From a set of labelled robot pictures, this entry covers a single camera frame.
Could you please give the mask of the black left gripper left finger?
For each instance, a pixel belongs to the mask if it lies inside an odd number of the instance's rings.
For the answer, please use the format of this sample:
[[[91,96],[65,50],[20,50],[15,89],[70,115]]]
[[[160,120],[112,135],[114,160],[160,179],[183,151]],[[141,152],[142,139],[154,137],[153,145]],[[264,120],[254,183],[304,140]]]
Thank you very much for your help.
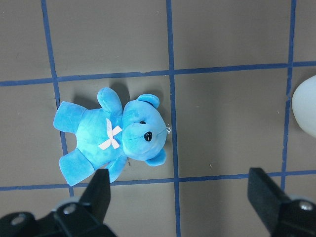
[[[109,172],[98,169],[79,199],[79,223],[102,224],[111,200]]]

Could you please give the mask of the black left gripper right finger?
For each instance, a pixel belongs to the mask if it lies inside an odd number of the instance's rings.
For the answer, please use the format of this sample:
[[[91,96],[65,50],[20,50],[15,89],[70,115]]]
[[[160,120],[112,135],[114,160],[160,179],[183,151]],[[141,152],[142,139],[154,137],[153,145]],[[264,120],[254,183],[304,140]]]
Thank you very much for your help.
[[[249,169],[247,197],[269,234],[272,235],[279,225],[281,210],[291,203],[291,199],[259,167]]]

